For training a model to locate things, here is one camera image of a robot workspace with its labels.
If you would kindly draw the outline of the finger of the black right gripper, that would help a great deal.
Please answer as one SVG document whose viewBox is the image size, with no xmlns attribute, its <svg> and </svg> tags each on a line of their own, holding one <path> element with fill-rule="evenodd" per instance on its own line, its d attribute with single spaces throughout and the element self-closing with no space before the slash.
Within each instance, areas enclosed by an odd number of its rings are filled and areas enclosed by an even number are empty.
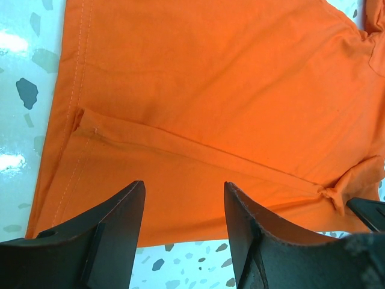
<svg viewBox="0 0 385 289">
<path fill-rule="evenodd" d="M 372 232 L 384 232 L 384 202 L 354 197 L 346 205 Z"/>
</svg>

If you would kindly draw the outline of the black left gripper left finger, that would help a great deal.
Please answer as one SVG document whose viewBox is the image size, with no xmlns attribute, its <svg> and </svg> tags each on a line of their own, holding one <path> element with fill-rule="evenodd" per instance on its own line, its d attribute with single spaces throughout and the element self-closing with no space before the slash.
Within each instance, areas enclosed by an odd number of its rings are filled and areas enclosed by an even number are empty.
<svg viewBox="0 0 385 289">
<path fill-rule="evenodd" d="M 129 288 L 146 189 L 135 181 L 36 238 L 1 243 L 1 288 Z"/>
</svg>

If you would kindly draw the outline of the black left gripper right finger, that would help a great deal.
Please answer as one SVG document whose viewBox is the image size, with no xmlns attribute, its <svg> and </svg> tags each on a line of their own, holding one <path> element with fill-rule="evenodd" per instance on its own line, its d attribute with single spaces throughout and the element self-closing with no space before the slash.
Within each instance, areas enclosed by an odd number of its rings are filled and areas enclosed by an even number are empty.
<svg viewBox="0 0 385 289">
<path fill-rule="evenodd" d="M 238 288 L 383 288 L 384 232 L 334 238 L 302 228 L 224 185 Z"/>
</svg>

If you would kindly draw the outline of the orange t-shirt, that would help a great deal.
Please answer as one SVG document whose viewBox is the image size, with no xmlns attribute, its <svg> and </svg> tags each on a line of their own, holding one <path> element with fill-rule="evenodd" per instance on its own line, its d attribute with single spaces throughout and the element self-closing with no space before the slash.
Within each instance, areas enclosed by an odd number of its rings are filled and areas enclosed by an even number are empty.
<svg viewBox="0 0 385 289">
<path fill-rule="evenodd" d="M 26 236 L 142 180 L 138 244 L 227 237 L 224 183 L 312 231 L 364 232 L 384 178 L 384 2 L 67 1 Z"/>
</svg>

